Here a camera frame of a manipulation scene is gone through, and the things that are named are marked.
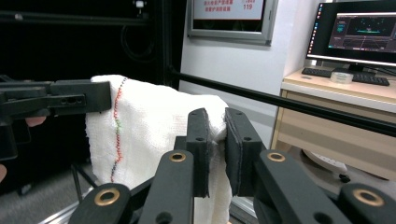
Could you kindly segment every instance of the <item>white towel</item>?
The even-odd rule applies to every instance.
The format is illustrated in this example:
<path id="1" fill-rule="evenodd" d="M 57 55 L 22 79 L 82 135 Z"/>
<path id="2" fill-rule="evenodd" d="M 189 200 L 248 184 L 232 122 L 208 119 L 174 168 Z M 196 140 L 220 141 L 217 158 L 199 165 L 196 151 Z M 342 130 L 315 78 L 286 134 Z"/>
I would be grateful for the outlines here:
<path id="1" fill-rule="evenodd" d="M 194 223 L 227 223 L 231 203 L 225 174 L 226 103 L 214 95 L 190 95 L 123 76 L 98 76 L 110 81 L 112 108 L 87 114 L 93 173 L 100 183 L 121 183 L 132 189 L 155 175 L 163 153 L 176 136 L 187 134 L 188 114 L 204 107 L 212 141 L 210 198 L 195 198 Z"/>

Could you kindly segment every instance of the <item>red stitching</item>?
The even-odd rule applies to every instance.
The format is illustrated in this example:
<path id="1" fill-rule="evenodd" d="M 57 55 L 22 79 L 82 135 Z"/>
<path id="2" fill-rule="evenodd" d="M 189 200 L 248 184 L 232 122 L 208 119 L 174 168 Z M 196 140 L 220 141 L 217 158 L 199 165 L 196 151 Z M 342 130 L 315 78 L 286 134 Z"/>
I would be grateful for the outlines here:
<path id="1" fill-rule="evenodd" d="M 111 182 L 114 183 L 114 174 L 117 169 L 117 165 L 122 160 L 121 146 L 120 146 L 120 120 L 119 120 L 119 100 L 122 96 L 122 86 L 128 78 L 125 77 L 119 86 L 119 90 L 117 92 L 116 99 L 114 100 L 114 112 L 113 118 L 116 121 L 116 150 L 117 150 L 117 158 L 114 160 L 113 168 L 111 169 Z"/>

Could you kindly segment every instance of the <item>wall-mounted sign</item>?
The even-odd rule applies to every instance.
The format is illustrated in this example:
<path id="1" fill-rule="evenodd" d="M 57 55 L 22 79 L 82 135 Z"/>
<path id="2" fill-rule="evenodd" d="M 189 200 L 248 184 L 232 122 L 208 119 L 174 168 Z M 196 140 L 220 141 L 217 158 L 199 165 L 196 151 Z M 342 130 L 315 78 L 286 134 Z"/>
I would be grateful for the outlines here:
<path id="1" fill-rule="evenodd" d="M 194 1 L 195 20 L 254 20 L 262 19 L 263 0 Z"/>
<path id="2" fill-rule="evenodd" d="M 189 0 L 188 35 L 270 45 L 278 0 Z"/>

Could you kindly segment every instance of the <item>monitor screen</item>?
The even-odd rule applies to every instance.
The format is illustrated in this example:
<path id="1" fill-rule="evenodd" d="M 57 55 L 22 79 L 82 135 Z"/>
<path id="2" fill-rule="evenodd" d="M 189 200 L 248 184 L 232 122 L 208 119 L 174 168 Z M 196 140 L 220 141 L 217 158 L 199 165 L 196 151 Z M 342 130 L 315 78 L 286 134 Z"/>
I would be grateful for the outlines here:
<path id="1" fill-rule="evenodd" d="M 306 58 L 396 68 L 396 1 L 320 3 Z"/>

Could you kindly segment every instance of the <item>black bar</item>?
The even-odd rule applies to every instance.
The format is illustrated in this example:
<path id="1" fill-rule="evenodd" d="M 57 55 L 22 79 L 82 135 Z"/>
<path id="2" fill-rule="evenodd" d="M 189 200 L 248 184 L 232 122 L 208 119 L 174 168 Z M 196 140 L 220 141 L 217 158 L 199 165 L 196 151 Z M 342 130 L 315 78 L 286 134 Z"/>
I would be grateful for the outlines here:
<path id="1" fill-rule="evenodd" d="M 71 168 L 72 168 L 73 179 L 74 179 L 74 182 L 75 182 L 78 202 L 82 203 L 82 193 L 81 193 L 81 186 L 79 184 L 78 173 L 77 173 L 77 170 L 76 170 L 76 168 L 75 168 L 75 166 L 73 164 L 72 164 Z"/>
<path id="2" fill-rule="evenodd" d="M 193 160 L 185 150 L 163 154 L 139 224 L 193 222 Z"/>
<path id="3" fill-rule="evenodd" d="M 254 195 L 253 163 L 259 159 L 260 152 L 265 147 L 244 113 L 226 108 L 225 120 L 227 123 L 226 173 L 230 179 L 233 196 L 252 197 Z"/>
<path id="4" fill-rule="evenodd" d="M 46 89 L 44 87 L 18 87 L 18 88 L 1 88 L 0 92 L 6 91 L 8 99 L 23 99 L 46 96 Z"/>
<path id="5" fill-rule="evenodd" d="M 390 224 L 396 220 L 396 201 L 380 190 L 363 184 L 341 187 L 338 206 L 353 223 Z"/>
<path id="6" fill-rule="evenodd" d="M 16 80 L 10 80 L 10 81 L 7 81 L 7 82 L 0 82 L 0 89 L 43 87 L 43 88 L 46 89 L 47 93 L 50 93 L 50 85 L 52 85 L 52 84 L 53 84 L 52 81 L 16 81 Z"/>
<path id="7" fill-rule="evenodd" d="M 176 136 L 174 150 L 186 150 L 186 136 Z"/>
<path id="8" fill-rule="evenodd" d="M 194 196 L 209 195 L 209 121 L 204 108 L 189 113 L 186 150 L 194 156 Z"/>
<path id="9" fill-rule="evenodd" d="M 226 91 L 238 96 L 246 97 L 248 99 L 256 100 L 259 102 L 267 103 L 270 105 L 277 105 L 290 110 L 305 113 L 322 119 L 328 119 L 340 123 L 344 123 L 353 127 L 361 128 L 367 131 L 382 133 L 384 135 L 396 137 L 396 124 L 386 122 L 380 119 L 371 119 L 364 116 L 354 115 L 347 112 L 330 109 L 319 105 L 311 105 L 280 96 L 263 93 L 260 91 L 253 91 L 217 81 L 211 81 L 208 79 L 193 77 L 171 71 L 175 78 L 179 78 L 184 81 L 202 85 L 208 88 L 216 89 L 219 91 Z"/>
<path id="10" fill-rule="evenodd" d="M 0 161 L 12 160 L 17 157 L 18 150 L 11 125 L 0 125 Z"/>
<path id="11" fill-rule="evenodd" d="M 157 84 L 167 84 L 167 68 L 172 64 L 172 1 L 155 0 L 155 58 Z"/>
<path id="12" fill-rule="evenodd" d="M 350 223 L 291 155 L 264 150 L 255 167 L 257 181 L 265 186 L 282 223 Z M 262 189 L 255 190 L 256 198 L 265 204 L 267 199 L 260 197 Z"/>
<path id="13" fill-rule="evenodd" d="M 273 207 L 268 206 L 268 204 L 265 204 L 257 198 L 254 198 L 253 206 L 260 224 L 282 223 L 282 218 L 280 217 L 279 213 Z"/>
<path id="14" fill-rule="evenodd" d="M 49 14 L 49 13 L 2 11 L 2 10 L 0 10 L 0 22 L 65 24 L 65 25 L 104 25 L 104 26 L 148 26 L 149 25 L 149 20 L 144 20 L 144 19 L 59 15 L 59 14 Z"/>
<path id="15" fill-rule="evenodd" d="M 131 189 L 131 204 L 127 209 L 130 209 L 133 212 L 145 205 L 145 201 L 149 195 L 149 189 L 151 188 L 153 179 L 154 177 Z"/>
<path id="16" fill-rule="evenodd" d="M 48 87 L 43 86 L 47 84 L 47 82 L 38 82 L 37 87 L 34 86 L 34 82 L 0 85 L 0 91 L 6 93 L 2 94 L 5 99 L 0 102 L 0 116 L 27 114 L 43 108 L 53 108 L 55 115 L 102 112 L 111 108 L 109 82 L 91 82 L 88 79 L 60 80 L 50 83 Z M 11 91 L 11 96 L 19 95 L 27 98 L 8 99 L 6 98 L 8 90 Z M 31 98 L 32 96 L 29 96 L 29 93 L 34 92 L 33 97 L 39 97 Z"/>
<path id="17" fill-rule="evenodd" d="M 129 223 L 131 192 L 122 184 L 107 183 L 90 191 L 68 223 Z"/>

